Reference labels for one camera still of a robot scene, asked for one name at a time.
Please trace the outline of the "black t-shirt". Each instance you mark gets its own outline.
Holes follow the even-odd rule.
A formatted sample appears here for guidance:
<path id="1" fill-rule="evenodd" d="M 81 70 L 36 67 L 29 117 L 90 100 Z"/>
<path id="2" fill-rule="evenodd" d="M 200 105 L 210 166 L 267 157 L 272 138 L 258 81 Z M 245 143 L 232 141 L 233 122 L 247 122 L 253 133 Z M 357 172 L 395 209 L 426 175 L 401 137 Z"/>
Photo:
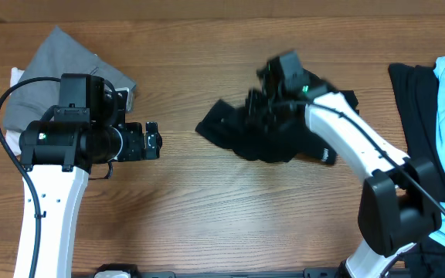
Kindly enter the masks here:
<path id="1" fill-rule="evenodd" d="M 214 145 L 230 149 L 248 161 L 288 162 L 298 154 L 327 165 L 336 162 L 337 153 L 318 135 L 309 131 L 304 120 L 265 131 L 246 122 L 245 107 L 233 107 L 218 100 L 198 123 L 195 131 Z"/>

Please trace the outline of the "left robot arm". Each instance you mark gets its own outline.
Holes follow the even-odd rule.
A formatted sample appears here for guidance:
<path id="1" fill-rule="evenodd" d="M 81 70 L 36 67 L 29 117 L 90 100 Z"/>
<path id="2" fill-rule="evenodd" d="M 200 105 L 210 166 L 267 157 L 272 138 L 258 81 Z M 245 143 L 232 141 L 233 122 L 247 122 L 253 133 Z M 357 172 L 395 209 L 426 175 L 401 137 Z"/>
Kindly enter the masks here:
<path id="1" fill-rule="evenodd" d="M 64 73 L 59 100 L 19 138 L 25 204 L 16 277 L 69 277 L 76 223 L 93 165 L 159 158 L 155 122 L 125 120 L 129 91 Z"/>

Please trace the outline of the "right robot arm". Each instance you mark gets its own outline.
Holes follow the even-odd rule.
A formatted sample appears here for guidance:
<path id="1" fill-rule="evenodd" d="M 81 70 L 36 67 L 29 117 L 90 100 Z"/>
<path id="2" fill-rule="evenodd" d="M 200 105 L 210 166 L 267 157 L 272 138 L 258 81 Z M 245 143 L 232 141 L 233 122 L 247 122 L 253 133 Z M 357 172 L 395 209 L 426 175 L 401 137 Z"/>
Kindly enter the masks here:
<path id="1" fill-rule="evenodd" d="M 346 96 L 313 80 L 295 51 L 275 56 L 256 72 L 261 88 L 246 98 L 246 121 L 268 134 L 291 120 L 326 142 L 362 185 L 358 227 L 362 241 L 329 277 L 388 277 L 390 268 L 442 224 L 436 169 L 413 159 L 377 134 Z"/>

